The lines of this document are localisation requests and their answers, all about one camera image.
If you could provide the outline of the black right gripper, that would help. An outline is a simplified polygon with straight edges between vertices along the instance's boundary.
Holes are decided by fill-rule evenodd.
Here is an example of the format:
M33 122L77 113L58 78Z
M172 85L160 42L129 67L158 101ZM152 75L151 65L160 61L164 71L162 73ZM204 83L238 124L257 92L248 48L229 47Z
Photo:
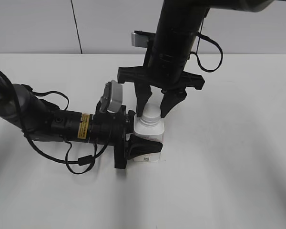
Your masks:
M166 90L160 104L161 118L185 100L186 87L201 90L205 81L201 75L184 71L193 41L165 44L152 40L132 40L132 46L146 48L142 66L120 67L118 83L134 83L136 115L141 117L149 98L151 86Z

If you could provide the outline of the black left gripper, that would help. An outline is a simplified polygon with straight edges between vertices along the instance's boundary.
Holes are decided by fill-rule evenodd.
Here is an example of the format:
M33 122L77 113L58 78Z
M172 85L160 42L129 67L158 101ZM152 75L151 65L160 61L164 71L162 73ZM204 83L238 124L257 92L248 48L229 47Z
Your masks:
M126 119L133 121L135 115L136 112L134 110L128 110L126 114L125 105L122 105L117 113L102 113L101 103L98 102L92 119L92 142L103 147L99 152L95 153L95 158L100 157L108 146L113 146L114 167L116 169L126 169ZM159 153L162 148L163 144L161 142L147 140L130 134L128 160L146 154Z

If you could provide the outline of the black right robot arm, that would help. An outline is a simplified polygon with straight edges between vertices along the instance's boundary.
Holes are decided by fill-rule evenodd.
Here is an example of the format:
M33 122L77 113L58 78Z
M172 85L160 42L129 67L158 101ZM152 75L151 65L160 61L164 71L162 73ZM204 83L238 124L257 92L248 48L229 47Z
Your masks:
M165 0L156 32L134 32L147 40L143 65L118 69L118 83L134 84L136 115L142 116L152 86L163 93L161 118L186 98L187 87L203 88L203 77L184 68L190 56L197 55L192 51L196 37L218 45L199 31L210 9L260 12L271 3L270 0Z

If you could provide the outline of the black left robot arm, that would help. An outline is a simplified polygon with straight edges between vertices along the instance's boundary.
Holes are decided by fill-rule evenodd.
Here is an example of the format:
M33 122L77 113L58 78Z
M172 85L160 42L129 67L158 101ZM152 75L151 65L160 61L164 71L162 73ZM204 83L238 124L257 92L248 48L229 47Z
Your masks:
M114 80L105 85L94 114L61 109L44 97L45 93L35 92L28 85L13 84L0 71L0 117L18 127L31 147L51 161L91 170L106 148L113 146L114 166L124 169L128 160L162 150L160 141L134 134L135 112L122 105L123 88ZM93 144L94 149L92 154L71 161L44 153L36 142L81 142Z

